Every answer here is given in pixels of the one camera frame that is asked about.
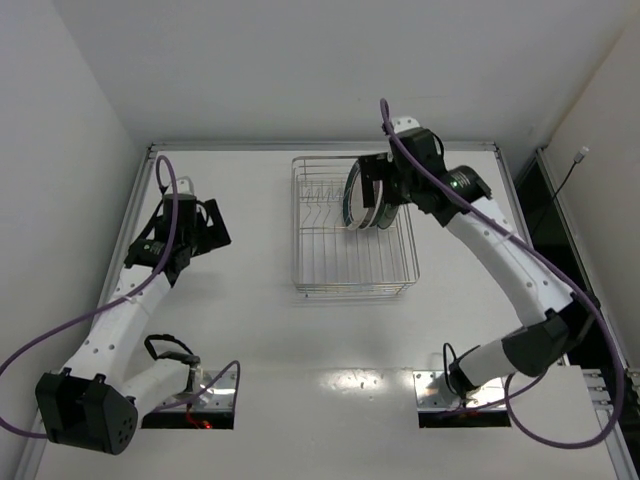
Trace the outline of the green red rim plate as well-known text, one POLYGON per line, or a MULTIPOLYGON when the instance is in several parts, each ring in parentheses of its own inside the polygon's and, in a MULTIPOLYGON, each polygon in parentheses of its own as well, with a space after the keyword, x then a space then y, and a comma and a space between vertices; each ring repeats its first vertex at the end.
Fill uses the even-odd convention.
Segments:
POLYGON ((360 228, 367 218, 368 212, 369 209, 364 206, 360 165, 355 162, 347 176, 344 187, 342 205, 344 226, 348 230, 360 228))
POLYGON ((383 206, 383 182, 374 181, 374 206, 369 208, 364 220, 360 223, 359 229, 368 229, 377 226, 377 222, 382 213, 383 206))

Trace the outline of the white plate grey rim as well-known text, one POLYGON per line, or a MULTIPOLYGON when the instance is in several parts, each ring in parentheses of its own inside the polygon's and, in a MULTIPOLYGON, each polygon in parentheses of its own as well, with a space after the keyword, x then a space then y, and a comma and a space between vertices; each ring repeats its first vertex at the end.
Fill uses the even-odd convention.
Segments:
POLYGON ((400 209, 399 205, 391 205, 391 204, 385 203, 381 207, 381 212, 380 212, 378 221, 376 223, 377 228, 380 230, 388 229, 393 224, 399 209, 400 209))

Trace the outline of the wire dish rack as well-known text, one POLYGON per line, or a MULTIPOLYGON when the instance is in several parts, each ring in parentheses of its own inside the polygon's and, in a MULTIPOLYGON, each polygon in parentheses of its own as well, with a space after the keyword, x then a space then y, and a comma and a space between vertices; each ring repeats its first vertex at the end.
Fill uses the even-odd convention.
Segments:
POLYGON ((355 155, 304 155, 291 166, 291 280, 306 297, 399 295, 420 277, 409 209, 386 230, 348 230, 342 205, 355 155))

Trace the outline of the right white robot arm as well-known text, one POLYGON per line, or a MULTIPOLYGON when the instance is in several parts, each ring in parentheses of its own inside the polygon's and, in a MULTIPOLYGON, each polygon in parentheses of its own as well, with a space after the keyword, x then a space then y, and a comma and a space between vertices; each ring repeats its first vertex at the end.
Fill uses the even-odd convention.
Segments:
POLYGON ((387 205, 413 204, 461 241, 488 271, 515 309, 520 328, 454 359, 445 380, 464 399, 486 382, 521 373, 537 377, 579 345, 595 322, 596 298, 576 292, 530 253, 469 166, 448 169, 444 145, 411 117, 384 121, 386 153, 361 156, 363 200, 373 204, 382 184, 387 205))

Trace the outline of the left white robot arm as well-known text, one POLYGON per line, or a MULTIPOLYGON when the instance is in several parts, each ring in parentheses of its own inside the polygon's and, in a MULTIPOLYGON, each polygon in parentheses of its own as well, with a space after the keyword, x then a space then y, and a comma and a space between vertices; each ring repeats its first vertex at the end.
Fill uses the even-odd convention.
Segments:
POLYGON ((122 453, 146 415, 170 398, 192 403, 200 359, 187 349, 153 354, 141 373, 126 372, 145 327, 195 257, 225 247, 230 236, 215 200, 200 201, 178 178, 129 247, 110 299, 76 353, 45 373, 35 395, 47 439, 110 455, 122 453))

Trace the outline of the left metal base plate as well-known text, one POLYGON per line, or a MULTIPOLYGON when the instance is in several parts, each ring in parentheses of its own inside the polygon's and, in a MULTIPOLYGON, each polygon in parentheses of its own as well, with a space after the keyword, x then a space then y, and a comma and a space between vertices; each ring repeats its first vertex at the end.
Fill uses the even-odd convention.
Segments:
POLYGON ((180 412, 191 405, 191 411, 197 413, 230 413, 236 395, 236 368, 232 366, 213 383, 219 371, 200 369, 195 374, 192 393, 180 393, 170 396, 157 407, 158 412, 180 412))

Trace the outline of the metal base plate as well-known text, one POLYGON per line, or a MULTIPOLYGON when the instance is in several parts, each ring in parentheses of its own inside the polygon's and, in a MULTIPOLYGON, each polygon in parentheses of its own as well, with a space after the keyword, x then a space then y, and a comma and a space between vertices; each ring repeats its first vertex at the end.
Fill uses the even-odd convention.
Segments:
POLYGON ((500 378, 485 383, 464 400, 446 386, 442 370, 414 370, 413 380, 419 413, 505 409, 504 386, 500 378))
POLYGON ((157 407, 158 412, 180 412, 191 405, 191 411, 197 413, 230 413, 236 395, 236 368, 232 366, 213 383, 219 371, 200 369, 195 374, 192 393, 180 393, 170 396, 157 407))

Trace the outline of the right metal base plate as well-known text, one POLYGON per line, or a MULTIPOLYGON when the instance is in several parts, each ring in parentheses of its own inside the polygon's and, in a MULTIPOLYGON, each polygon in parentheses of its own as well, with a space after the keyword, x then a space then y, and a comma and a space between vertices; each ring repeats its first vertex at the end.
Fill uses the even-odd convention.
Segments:
POLYGON ((446 386, 442 370, 414 370, 413 380, 419 413, 505 409, 504 386, 500 378, 485 383, 464 400, 446 386))

